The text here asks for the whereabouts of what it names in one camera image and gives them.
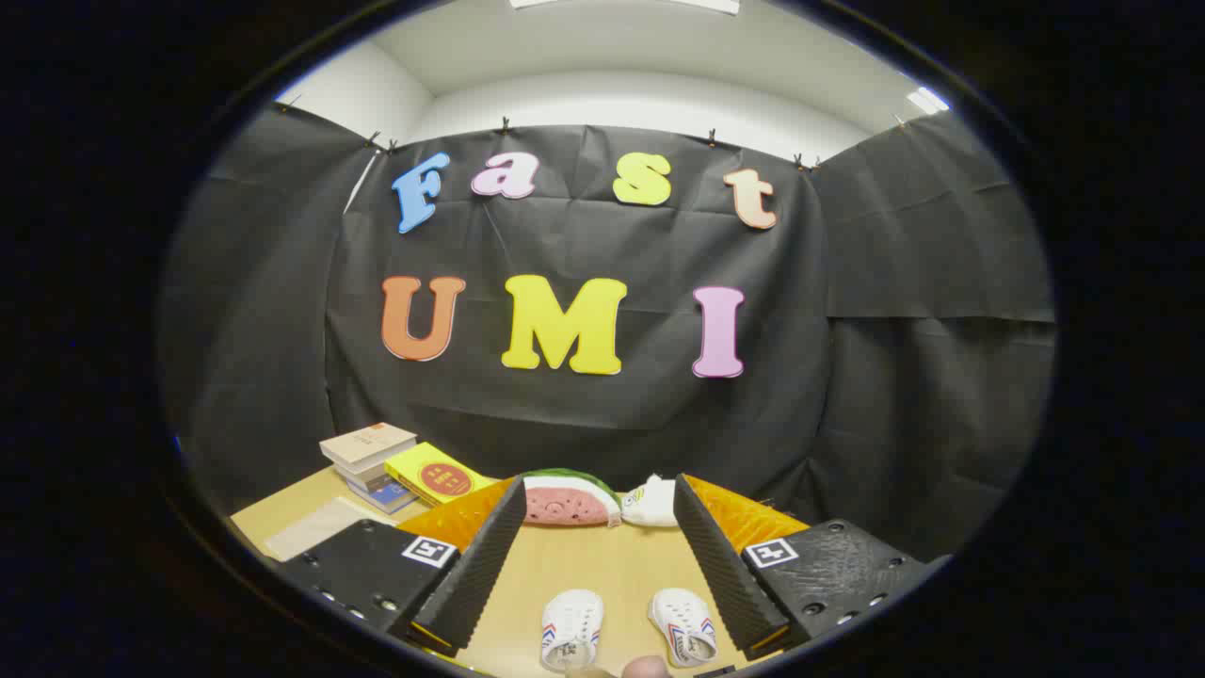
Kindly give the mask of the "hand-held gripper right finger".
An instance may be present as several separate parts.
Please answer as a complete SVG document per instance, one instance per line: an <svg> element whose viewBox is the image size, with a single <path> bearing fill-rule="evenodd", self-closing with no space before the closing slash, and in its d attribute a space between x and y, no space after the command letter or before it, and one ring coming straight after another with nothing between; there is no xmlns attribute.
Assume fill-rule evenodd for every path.
<svg viewBox="0 0 1205 678"><path fill-rule="evenodd" d="M674 484L677 525L750 661L870 619L950 561L913 558L845 519L806 525L695 476Z"/></svg>

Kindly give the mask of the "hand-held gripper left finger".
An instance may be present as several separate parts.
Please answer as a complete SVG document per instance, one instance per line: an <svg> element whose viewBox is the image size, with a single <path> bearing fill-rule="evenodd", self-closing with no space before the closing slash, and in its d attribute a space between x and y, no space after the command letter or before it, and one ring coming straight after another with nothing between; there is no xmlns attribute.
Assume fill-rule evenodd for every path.
<svg viewBox="0 0 1205 678"><path fill-rule="evenodd" d="M358 625L452 659L470 644L525 511L512 477L399 526L362 519L277 571Z"/></svg>

